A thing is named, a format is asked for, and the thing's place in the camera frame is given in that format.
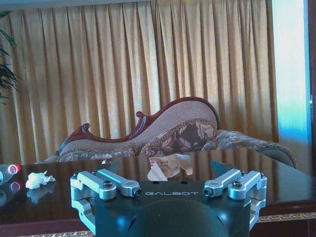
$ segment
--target table trim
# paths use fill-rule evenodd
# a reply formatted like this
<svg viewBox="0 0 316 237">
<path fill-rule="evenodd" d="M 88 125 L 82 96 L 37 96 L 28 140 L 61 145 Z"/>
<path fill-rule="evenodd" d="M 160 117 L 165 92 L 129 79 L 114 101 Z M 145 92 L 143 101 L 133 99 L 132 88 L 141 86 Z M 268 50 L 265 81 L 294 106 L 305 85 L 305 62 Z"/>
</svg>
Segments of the table trim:
<svg viewBox="0 0 316 237">
<path fill-rule="evenodd" d="M 260 216 L 258 222 L 263 223 L 263 222 L 294 221 L 294 220 L 307 220 L 307 219 L 316 219 L 316 212 Z"/>
<path fill-rule="evenodd" d="M 308 219 L 316 219 L 316 212 L 260 216 L 258 223 L 308 220 Z M 32 235 L 32 236 L 24 236 L 24 237 L 94 237 L 94 235 L 90 231 L 77 231 L 77 232 L 65 232 L 65 233 L 55 233 L 55 234 Z"/>
</svg>

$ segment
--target dark wooden table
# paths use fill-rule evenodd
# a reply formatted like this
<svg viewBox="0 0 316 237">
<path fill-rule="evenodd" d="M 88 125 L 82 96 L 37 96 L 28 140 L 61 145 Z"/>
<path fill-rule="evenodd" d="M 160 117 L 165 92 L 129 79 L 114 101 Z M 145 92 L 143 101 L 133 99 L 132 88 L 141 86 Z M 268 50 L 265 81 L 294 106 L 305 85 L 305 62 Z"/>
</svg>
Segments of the dark wooden table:
<svg viewBox="0 0 316 237">
<path fill-rule="evenodd" d="M 231 163 L 246 173 L 261 171 L 267 176 L 267 206 L 261 210 L 260 220 L 250 236 L 316 237 L 316 179 L 312 176 L 247 148 L 186 154 L 192 158 L 193 175 L 187 176 L 180 169 L 173 180 L 216 178 L 211 160 Z M 112 162 L 117 174 L 128 179 L 147 180 L 150 170 L 147 157 L 113 159 Z M 100 164 L 101 160 L 91 160 L 22 166 L 21 172 L 10 182 L 25 184 L 28 174 L 45 170 L 57 181 L 33 191 L 32 197 L 28 197 L 25 188 L 12 198 L 7 194 L 10 200 L 5 204 L 0 201 L 0 237 L 66 232 L 72 232 L 69 236 L 92 236 L 71 208 L 69 178 L 75 172 L 93 171 Z"/>
</svg>

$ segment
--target floral upholstery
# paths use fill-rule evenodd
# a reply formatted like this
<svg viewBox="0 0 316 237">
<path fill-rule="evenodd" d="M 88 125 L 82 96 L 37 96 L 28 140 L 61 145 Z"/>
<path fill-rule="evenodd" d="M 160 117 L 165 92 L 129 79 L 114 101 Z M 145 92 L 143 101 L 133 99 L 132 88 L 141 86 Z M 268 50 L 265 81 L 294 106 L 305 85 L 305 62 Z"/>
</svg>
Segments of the floral upholstery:
<svg viewBox="0 0 316 237">
<path fill-rule="evenodd" d="M 218 130 L 218 135 L 211 141 L 208 141 L 202 148 L 202 151 L 240 147 L 248 147 L 282 163 L 297 167 L 297 160 L 287 147 L 279 143 L 249 137 L 240 132 Z"/>
<path fill-rule="evenodd" d="M 60 156 L 50 157 L 43 163 L 52 162 L 66 162 L 75 160 L 90 160 L 90 159 L 107 159 L 120 157 L 133 157 L 137 154 L 135 144 L 130 144 L 126 147 L 121 147 L 112 151 L 90 150 L 90 149 L 76 149 L 68 151 Z"/>
<path fill-rule="evenodd" d="M 200 151 L 214 136 L 215 129 L 210 121 L 188 119 L 147 143 L 139 155 Z"/>
</svg>

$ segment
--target wooden frame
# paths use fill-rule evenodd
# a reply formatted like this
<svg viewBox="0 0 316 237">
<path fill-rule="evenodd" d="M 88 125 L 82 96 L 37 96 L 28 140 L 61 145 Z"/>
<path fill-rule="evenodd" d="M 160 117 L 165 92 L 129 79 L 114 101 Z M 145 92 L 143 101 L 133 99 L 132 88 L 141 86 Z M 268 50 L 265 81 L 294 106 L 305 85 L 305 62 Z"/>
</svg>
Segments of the wooden frame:
<svg viewBox="0 0 316 237">
<path fill-rule="evenodd" d="M 154 115 L 148 116 L 145 115 L 143 112 L 138 111 L 136 113 L 136 116 L 139 118 L 138 123 L 135 127 L 135 130 L 128 134 L 125 137 L 118 138 L 118 139 L 106 139 L 106 138 L 101 138 L 93 135 L 92 133 L 89 132 L 90 124 L 85 123 L 84 125 L 80 126 L 78 129 L 76 129 L 71 135 L 69 135 L 66 140 L 63 142 L 61 145 L 60 149 L 55 152 L 55 155 L 58 156 L 60 155 L 62 149 L 70 142 L 75 141 L 75 140 L 82 140 L 82 139 L 87 139 L 87 140 L 92 140 L 96 142 L 105 142 L 105 143 L 120 143 L 120 142 L 126 142 L 129 141 L 135 137 L 137 137 L 139 134 L 144 132 L 163 112 L 168 110 L 170 107 L 180 103 L 180 102 L 185 102 L 185 101 L 200 101 L 204 104 L 206 104 L 215 114 L 216 121 L 217 121 L 217 129 L 220 129 L 220 122 L 219 118 L 217 115 L 217 112 L 215 108 L 206 100 L 199 98 L 199 97 L 184 97 L 181 99 L 174 100 L 164 106 L 161 110 L 159 110 L 157 113 Z"/>
<path fill-rule="evenodd" d="M 313 176 L 316 176 L 316 1 L 308 0 L 308 31 L 309 31 L 309 57 L 310 57 L 310 82 L 312 103 L 312 163 Z"/>
</svg>

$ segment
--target crumpled tissue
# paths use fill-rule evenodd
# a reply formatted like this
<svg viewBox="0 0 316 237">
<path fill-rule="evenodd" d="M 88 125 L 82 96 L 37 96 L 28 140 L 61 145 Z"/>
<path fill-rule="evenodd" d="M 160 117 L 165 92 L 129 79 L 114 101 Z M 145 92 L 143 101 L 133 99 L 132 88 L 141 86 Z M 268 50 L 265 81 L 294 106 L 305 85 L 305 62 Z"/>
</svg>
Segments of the crumpled tissue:
<svg viewBox="0 0 316 237">
<path fill-rule="evenodd" d="M 56 181 L 56 179 L 50 175 L 45 176 L 47 170 L 43 173 L 30 173 L 28 176 L 28 180 L 25 183 L 25 187 L 28 189 L 38 189 L 40 185 L 46 185 L 48 182 Z"/>
<path fill-rule="evenodd" d="M 193 174 L 189 155 L 173 154 L 165 157 L 150 157 L 151 170 L 147 178 L 150 181 L 167 181 L 184 169 L 187 175 Z"/>
</svg>

